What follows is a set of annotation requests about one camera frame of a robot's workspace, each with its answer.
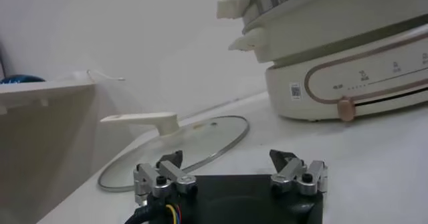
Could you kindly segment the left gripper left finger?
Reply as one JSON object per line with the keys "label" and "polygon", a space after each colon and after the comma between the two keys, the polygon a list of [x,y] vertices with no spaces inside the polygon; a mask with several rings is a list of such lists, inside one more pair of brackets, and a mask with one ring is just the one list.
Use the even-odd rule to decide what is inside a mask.
{"label": "left gripper left finger", "polygon": [[134,200],[138,206],[149,199],[166,201],[174,195],[194,197],[197,194],[197,178],[180,168],[183,151],[161,156],[152,166],[139,163],[133,170]]}

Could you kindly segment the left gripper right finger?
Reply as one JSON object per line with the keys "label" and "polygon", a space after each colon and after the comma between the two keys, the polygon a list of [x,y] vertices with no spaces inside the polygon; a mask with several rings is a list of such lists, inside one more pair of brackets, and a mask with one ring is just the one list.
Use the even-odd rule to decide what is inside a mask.
{"label": "left gripper right finger", "polygon": [[300,195],[314,196],[328,191],[328,166],[324,161],[313,160],[307,165],[292,152],[274,149],[269,156],[276,169],[270,176],[274,194],[282,195],[295,189]]}

